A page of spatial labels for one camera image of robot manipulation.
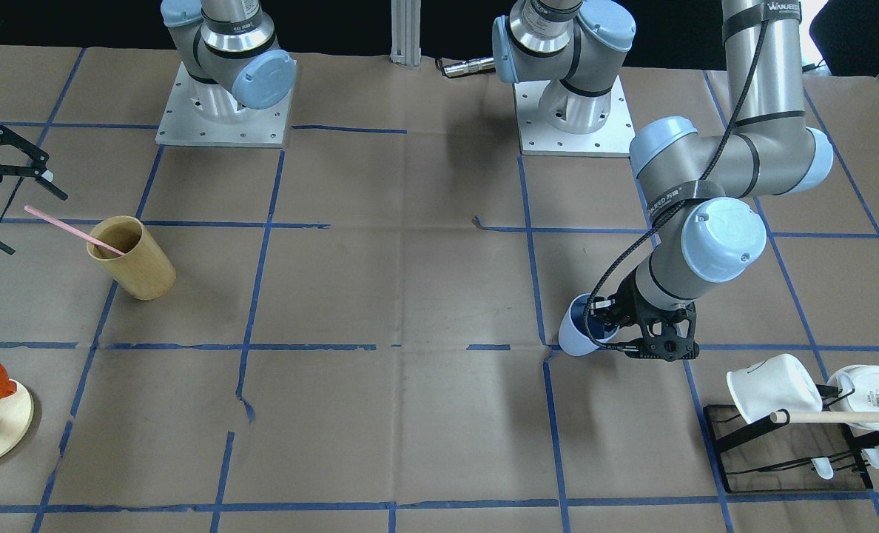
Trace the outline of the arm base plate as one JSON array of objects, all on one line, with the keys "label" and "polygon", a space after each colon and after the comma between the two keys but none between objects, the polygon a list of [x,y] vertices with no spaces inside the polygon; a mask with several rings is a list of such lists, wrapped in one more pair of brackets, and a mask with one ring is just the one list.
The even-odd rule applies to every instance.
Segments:
[{"label": "arm base plate", "polygon": [[194,80],[180,64],[156,143],[183,147],[248,147],[281,149],[286,144],[294,89],[263,110],[236,101],[219,84]]},{"label": "arm base plate", "polygon": [[635,129],[620,78],[595,98],[560,81],[517,82],[513,91],[521,154],[628,158]]}]

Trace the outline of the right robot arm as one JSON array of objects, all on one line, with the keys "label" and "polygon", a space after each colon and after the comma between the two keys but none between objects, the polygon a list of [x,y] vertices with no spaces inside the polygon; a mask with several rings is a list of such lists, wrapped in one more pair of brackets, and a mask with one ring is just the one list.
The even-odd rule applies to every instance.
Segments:
[{"label": "right robot arm", "polygon": [[[283,148],[297,61],[277,43],[276,24],[260,1],[162,1],[160,13],[181,64],[156,143],[179,147]],[[0,164],[3,176],[33,179],[61,201],[50,156],[6,125],[0,145],[30,159]],[[0,250],[14,249],[0,242]]]}]

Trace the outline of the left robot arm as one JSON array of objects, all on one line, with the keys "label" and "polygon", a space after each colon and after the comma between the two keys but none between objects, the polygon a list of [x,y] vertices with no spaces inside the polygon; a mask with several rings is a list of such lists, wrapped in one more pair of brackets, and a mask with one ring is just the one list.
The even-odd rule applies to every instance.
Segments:
[{"label": "left robot arm", "polygon": [[[614,294],[596,284],[569,304],[559,334],[569,355],[696,358],[696,301],[741,275],[767,245],[745,198],[807,191],[831,171],[831,142],[805,119],[801,4],[724,1],[721,12],[735,101],[726,130],[703,136],[689,119],[666,117],[633,136],[629,161],[650,219],[635,247],[653,234],[661,243]],[[545,83],[538,108],[548,126],[595,134],[635,34],[631,13],[613,1],[517,1],[494,21],[491,60],[503,82]]]}]

